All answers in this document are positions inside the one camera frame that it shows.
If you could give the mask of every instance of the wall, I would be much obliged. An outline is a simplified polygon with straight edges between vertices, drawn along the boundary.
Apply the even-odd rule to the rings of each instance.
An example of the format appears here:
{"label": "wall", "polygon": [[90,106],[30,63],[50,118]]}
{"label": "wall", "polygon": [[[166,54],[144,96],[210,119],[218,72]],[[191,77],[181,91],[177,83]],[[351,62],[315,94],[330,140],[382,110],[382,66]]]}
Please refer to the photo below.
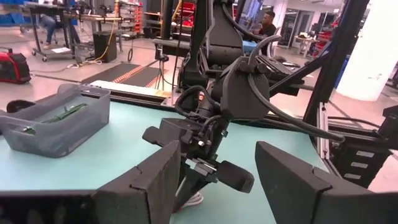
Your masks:
{"label": "wall", "polygon": [[312,24],[316,24],[316,23],[319,22],[319,18],[321,18],[321,13],[322,13],[322,12],[314,12],[314,13],[313,13],[311,25],[312,25]]}
{"label": "wall", "polygon": [[310,12],[333,12],[334,9],[339,9],[341,6],[327,6],[322,3],[310,3],[300,0],[289,0],[287,7],[289,9],[298,9]]}
{"label": "wall", "polygon": [[275,0],[264,0],[262,2],[263,6],[274,6],[275,5]]}

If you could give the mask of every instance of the table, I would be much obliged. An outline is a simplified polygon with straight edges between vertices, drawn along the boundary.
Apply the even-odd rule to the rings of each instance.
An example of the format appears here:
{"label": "table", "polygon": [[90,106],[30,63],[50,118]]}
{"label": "table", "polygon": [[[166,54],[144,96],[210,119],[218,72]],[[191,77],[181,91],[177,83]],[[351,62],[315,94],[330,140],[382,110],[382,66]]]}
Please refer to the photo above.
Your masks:
{"label": "table", "polygon": [[[78,19],[79,21],[91,21],[91,22],[97,22],[98,25],[98,31],[102,31],[102,23],[105,22],[121,22],[123,19],[122,17],[103,17],[100,15],[78,15],[78,14],[69,14],[65,13],[64,14],[65,18],[68,19],[68,22],[70,23],[70,20],[72,19]],[[119,49],[122,52],[123,51],[123,45],[122,45],[122,38],[121,38],[122,33],[119,33]],[[75,47],[87,47],[87,44],[77,44],[75,43],[75,40],[72,38],[70,39],[70,45],[72,47],[72,54],[74,55],[76,52]]]}
{"label": "table", "polygon": [[65,10],[64,7],[60,6],[53,6],[53,5],[48,5],[48,4],[39,4],[36,2],[26,2],[25,3],[26,8],[29,10],[30,14],[30,20],[32,21],[32,26],[33,26],[33,33],[35,37],[35,42],[36,42],[36,48],[33,49],[32,55],[40,54],[43,56],[43,61],[47,61],[47,56],[48,55],[53,55],[53,54],[69,54],[72,51],[69,50],[69,43],[68,43],[68,36],[67,36],[67,28],[66,26],[63,26],[63,38],[65,39],[65,47],[67,50],[63,50],[60,53],[53,51],[53,50],[42,50],[40,48],[39,44],[39,37],[37,36],[37,29],[36,25],[34,24],[34,15],[40,15],[40,14],[50,14],[50,15],[58,15],[60,16],[60,20],[63,24],[65,24],[65,17],[63,14],[63,11]]}
{"label": "table", "polygon": [[301,41],[300,48],[298,49],[297,53],[301,54],[301,51],[304,50],[304,55],[303,55],[304,57],[307,57],[308,50],[310,50],[311,44],[315,43],[315,42],[318,42],[317,40],[314,40],[314,39],[301,38],[301,37],[298,37],[298,36],[295,36],[294,38],[296,40]]}
{"label": "table", "polygon": [[[147,127],[159,126],[163,117],[178,115],[111,102],[109,124],[76,151],[61,159],[12,151],[0,136],[0,192],[96,189],[159,149],[142,140],[141,136]],[[237,192],[222,183],[210,184],[202,191],[205,199],[201,205],[188,207],[174,214],[170,223],[275,223],[256,170],[256,141],[267,141],[313,166],[326,170],[305,134],[238,124],[230,124],[228,132],[228,137],[218,150],[219,160],[229,160],[252,172],[255,183],[251,193]]]}

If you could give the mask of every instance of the black cable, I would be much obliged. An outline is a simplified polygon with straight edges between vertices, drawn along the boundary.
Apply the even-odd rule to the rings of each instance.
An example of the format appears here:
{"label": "black cable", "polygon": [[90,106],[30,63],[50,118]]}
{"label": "black cable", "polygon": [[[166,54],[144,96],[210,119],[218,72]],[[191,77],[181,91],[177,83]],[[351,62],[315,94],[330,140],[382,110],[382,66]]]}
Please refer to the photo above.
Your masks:
{"label": "black cable", "polygon": [[171,85],[172,87],[175,87],[174,84],[171,84],[170,82],[168,82],[168,81],[164,78],[164,74],[163,74],[162,69],[161,69],[161,62],[160,62],[160,61],[159,61],[159,74],[160,74],[160,76],[161,76],[161,78],[162,78],[162,80],[163,80],[164,82],[166,82],[167,84]]}
{"label": "black cable", "polygon": [[181,44],[181,31],[182,31],[182,19],[183,19],[183,14],[184,12],[184,0],[181,0],[181,12],[180,12],[180,32],[178,33],[178,42],[177,42],[177,48],[175,49],[175,63],[174,63],[174,69],[173,69],[173,78],[172,78],[172,83],[174,86],[174,80],[175,80],[175,71],[177,70],[177,62],[178,62],[178,50],[180,49],[180,44]]}
{"label": "black cable", "polygon": [[328,131],[321,130],[319,128],[316,128],[310,124],[304,123],[301,120],[298,120],[296,118],[291,117],[290,115],[286,114],[285,112],[281,111],[278,109],[276,106],[274,106],[270,101],[264,98],[264,96],[261,94],[259,89],[256,86],[256,82],[254,81],[254,77],[252,74],[248,76],[248,82],[250,84],[250,88],[257,97],[257,99],[264,105],[266,106],[271,112],[273,112],[275,115],[283,119],[284,121],[293,124],[294,126],[304,129],[310,133],[313,133],[314,136],[320,137],[320,138],[325,138],[325,139],[330,139],[333,141],[337,142],[343,142],[345,140],[345,137],[339,134],[333,134],[329,133]]}
{"label": "black cable", "polygon": [[370,121],[365,121],[365,120],[362,120],[362,119],[357,119],[357,118],[344,118],[344,117],[330,116],[330,117],[328,117],[328,119],[336,119],[336,120],[343,120],[343,121],[359,122],[359,123],[368,124],[368,125],[373,126],[373,127],[375,127],[375,128],[380,128],[380,126],[377,125],[377,124],[374,124],[374,123],[372,123],[372,122],[370,122]]}
{"label": "black cable", "polygon": [[220,103],[216,102],[215,100],[213,100],[210,97],[210,94],[207,92],[207,90],[205,89],[205,87],[200,86],[200,85],[196,85],[196,86],[192,86],[189,89],[185,90],[180,97],[177,98],[176,102],[175,102],[175,110],[177,111],[177,113],[179,115],[182,115],[184,117],[187,118],[191,118],[192,115],[190,113],[185,112],[182,108],[181,108],[181,104],[182,102],[190,95],[196,93],[196,92],[203,92],[203,94],[205,95],[206,100],[213,105],[215,108],[220,108]]}
{"label": "black cable", "polygon": [[223,118],[223,117],[222,117],[221,115],[216,115],[216,116],[210,117],[209,119],[207,119],[207,120],[203,123],[203,126],[201,127],[199,133],[200,133],[200,134],[203,134],[205,131],[207,131],[207,129],[209,128],[209,126],[210,126],[213,122],[215,122],[215,121],[217,121],[217,120],[219,120],[219,119],[222,119],[222,118]]}
{"label": "black cable", "polygon": [[246,36],[248,36],[248,37],[250,37],[252,39],[255,39],[255,40],[264,39],[263,37],[260,37],[258,35],[254,35],[254,34],[248,32],[247,30],[243,29],[241,26],[239,26],[239,24],[237,24],[235,22],[235,20],[229,14],[229,12],[228,12],[228,10],[227,10],[227,8],[225,6],[225,3],[223,3],[223,12],[224,12],[224,15],[227,17],[227,19],[229,20],[229,22],[235,27],[235,29],[237,29],[238,31],[242,32],[244,35],[246,35]]}
{"label": "black cable", "polygon": [[256,61],[256,55],[259,54],[260,50],[265,47],[267,44],[280,40],[282,37],[280,35],[272,35],[270,37],[267,37],[260,41],[256,47],[251,51],[250,56],[249,56],[249,65],[254,65],[254,62]]}

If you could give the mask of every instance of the floor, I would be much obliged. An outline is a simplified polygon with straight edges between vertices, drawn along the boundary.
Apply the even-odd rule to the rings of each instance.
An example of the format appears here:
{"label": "floor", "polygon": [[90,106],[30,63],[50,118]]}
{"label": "floor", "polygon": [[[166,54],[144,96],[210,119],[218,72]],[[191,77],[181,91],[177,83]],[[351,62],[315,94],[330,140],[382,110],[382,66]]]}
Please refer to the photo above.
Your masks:
{"label": "floor", "polygon": [[[91,37],[88,35],[90,33],[90,28],[83,26],[78,28],[78,32],[83,40],[90,40]],[[39,31],[39,38],[44,38],[44,33]],[[120,52],[116,61],[111,63],[104,63],[102,65],[87,65],[81,68],[69,68],[65,69],[67,66],[76,63],[72,60],[70,55],[60,55],[54,58],[48,58],[47,62],[42,62],[40,56],[33,56],[31,54],[32,48],[35,46],[34,38],[31,31],[25,34],[20,34],[18,29],[15,28],[0,28],[0,46],[13,48],[15,52],[20,52],[27,57],[27,62],[29,64],[30,70],[32,72],[32,80],[30,83],[25,85],[13,85],[8,83],[0,83],[0,110],[4,109],[7,103],[15,99],[24,99],[29,101],[39,100],[43,97],[52,95],[56,92],[58,86],[65,82],[80,82],[88,77],[96,75],[108,68],[115,66],[118,63],[127,61],[127,52],[131,47],[131,42],[124,42],[124,51]],[[154,61],[154,45],[149,39],[136,39],[133,42],[133,57],[131,63],[137,65],[147,65]],[[277,49],[276,54],[284,56],[288,61],[298,63],[303,65],[306,59],[294,54],[295,51],[287,49]],[[165,74],[165,79],[168,82],[172,82],[172,73],[174,68],[175,57],[170,56],[170,60],[165,63],[165,69],[168,71]],[[151,67],[159,67],[158,63],[154,63]],[[313,72],[305,78],[306,85],[314,86],[319,70]],[[170,85],[164,86],[165,90],[170,90]],[[306,105],[310,99],[311,91],[300,90],[297,97],[287,96],[278,94],[271,99],[271,102],[277,107],[289,111],[291,114],[296,116],[303,116]],[[384,121],[382,117],[382,111],[384,108],[394,106],[397,104],[392,97],[398,96],[398,91],[392,88],[386,87],[383,93],[380,95],[379,99],[375,102],[363,102],[353,100],[341,96],[338,93],[333,93],[330,98],[330,103],[327,105],[328,116],[342,116],[349,118],[365,119],[367,121],[373,122],[375,124],[381,124]],[[371,128],[358,123],[345,122],[346,124]],[[392,157],[388,160],[388,164],[385,167],[391,166],[391,170],[398,170],[398,162]],[[385,179],[384,174],[376,177]],[[381,186],[373,184],[374,191],[383,190],[398,190],[398,177],[394,179],[386,187],[384,184]]]}

